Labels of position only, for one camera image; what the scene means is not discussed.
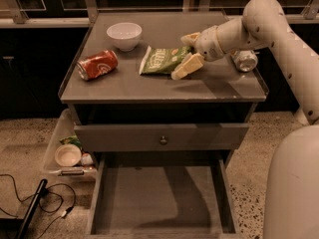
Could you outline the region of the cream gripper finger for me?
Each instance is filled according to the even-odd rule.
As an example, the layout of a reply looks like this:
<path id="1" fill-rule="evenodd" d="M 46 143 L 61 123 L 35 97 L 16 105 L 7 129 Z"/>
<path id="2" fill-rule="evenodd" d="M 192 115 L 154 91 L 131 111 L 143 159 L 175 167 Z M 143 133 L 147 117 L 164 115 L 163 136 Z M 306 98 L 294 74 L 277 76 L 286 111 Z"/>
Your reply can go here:
<path id="1" fill-rule="evenodd" d="M 191 33 L 188 35 L 184 35 L 180 38 L 180 40 L 186 45 L 186 46 L 192 46 L 196 47 L 197 46 L 197 39 L 200 36 L 199 32 Z"/>
<path id="2" fill-rule="evenodd" d="M 188 53 L 181 63 L 171 73 L 173 80 L 180 80 L 203 67 L 204 56 L 200 53 Z"/>

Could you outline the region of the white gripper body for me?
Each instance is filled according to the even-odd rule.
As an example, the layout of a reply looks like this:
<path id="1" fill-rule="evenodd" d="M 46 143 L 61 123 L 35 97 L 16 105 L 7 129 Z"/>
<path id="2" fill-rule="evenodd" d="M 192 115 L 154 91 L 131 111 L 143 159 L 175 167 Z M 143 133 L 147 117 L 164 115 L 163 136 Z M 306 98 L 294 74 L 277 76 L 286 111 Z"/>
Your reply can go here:
<path id="1" fill-rule="evenodd" d="M 221 59 L 223 51 L 217 39 L 217 27 L 212 26 L 202 31 L 195 41 L 194 48 L 209 62 Z"/>

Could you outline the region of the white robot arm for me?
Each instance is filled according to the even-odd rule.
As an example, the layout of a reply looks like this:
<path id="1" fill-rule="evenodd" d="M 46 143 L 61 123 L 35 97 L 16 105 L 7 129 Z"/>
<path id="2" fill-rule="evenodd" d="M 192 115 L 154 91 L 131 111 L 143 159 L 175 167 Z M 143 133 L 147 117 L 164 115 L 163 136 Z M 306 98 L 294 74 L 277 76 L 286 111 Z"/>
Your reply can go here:
<path id="1" fill-rule="evenodd" d="M 275 150 L 267 178 L 263 239 L 319 239 L 319 56 L 290 28 L 277 0 L 250 0 L 239 18 L 185 35 L 195 49 L 175 80 L 237 50 L 267 47 L 309 124 Z"/>

